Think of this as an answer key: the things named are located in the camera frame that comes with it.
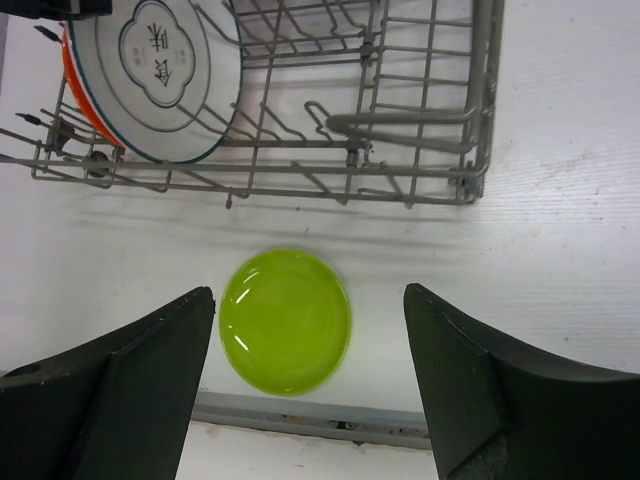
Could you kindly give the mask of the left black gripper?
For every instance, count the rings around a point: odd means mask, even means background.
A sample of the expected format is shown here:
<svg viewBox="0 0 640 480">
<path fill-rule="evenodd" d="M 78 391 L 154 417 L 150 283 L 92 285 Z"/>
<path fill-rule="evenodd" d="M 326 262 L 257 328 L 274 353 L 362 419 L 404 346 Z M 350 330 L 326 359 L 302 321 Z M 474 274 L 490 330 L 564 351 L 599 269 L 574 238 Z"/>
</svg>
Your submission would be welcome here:
<svg viewBox="0 0 640 480">
<path fill-rule="evenodd" d="M 110 15 L 111 0 L 0 0 L 0 11 L 29 19 L 74 21 Z"/>
</svg>

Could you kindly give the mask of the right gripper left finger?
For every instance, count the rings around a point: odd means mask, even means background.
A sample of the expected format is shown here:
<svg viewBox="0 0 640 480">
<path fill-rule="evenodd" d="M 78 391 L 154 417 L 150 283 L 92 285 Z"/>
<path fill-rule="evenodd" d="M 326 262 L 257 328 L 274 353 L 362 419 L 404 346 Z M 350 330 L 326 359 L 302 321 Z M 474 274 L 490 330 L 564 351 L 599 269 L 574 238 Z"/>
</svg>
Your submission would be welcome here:
<svg viewBox="0 0 640 480">
<path fill-rule="evenodd" d="M 175 478 L 214 314 L 197 287 L 2 375 L 2 478 Z"/>
</svg>

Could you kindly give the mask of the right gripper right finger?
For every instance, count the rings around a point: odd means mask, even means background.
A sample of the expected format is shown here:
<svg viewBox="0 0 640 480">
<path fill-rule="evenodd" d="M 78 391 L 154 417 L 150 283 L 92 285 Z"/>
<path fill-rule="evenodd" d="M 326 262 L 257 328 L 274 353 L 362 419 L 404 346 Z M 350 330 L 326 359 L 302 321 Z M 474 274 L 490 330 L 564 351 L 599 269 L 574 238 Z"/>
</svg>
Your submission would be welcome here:
<svg viewBox="0 0 640 480">
<path fill-rule="evenodd" d="M 527 344 L 424 286 L 404 316 L 442 479 L 635 479 L 639 377 Z"/>
</svg>

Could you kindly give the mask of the white plate dark line emblem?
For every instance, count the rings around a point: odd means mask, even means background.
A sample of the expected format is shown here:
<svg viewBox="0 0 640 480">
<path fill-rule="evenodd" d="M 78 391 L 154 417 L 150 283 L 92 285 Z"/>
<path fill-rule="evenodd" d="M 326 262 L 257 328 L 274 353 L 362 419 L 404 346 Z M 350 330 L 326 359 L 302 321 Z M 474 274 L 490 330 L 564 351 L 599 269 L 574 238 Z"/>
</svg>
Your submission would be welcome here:
<svg viewBox="0 0 640 480">
<path fill-rule="evenodd" d="M 231 1 L 115 1 L 65 26 L 92 107 L 130 153 L 196 163 L 231 130 L 242 88 Z"/>
</svg>

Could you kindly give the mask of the small green plate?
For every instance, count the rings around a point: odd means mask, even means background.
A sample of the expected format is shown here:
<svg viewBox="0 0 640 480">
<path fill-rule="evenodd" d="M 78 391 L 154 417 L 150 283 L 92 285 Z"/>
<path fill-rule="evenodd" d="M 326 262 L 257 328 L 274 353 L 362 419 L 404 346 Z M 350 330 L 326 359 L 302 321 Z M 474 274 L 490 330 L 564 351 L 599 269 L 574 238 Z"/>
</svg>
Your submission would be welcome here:
<svg viewBox="0 0 640 480">
<path fill-rule="evenodd" d="M 341 279 L 321 259 L 275 248 L 234 273 L 218 323 L 234 371 L 264 393 L 290 397 L 317 389 L 339 368 L 352 309 Z"/>
</svg>

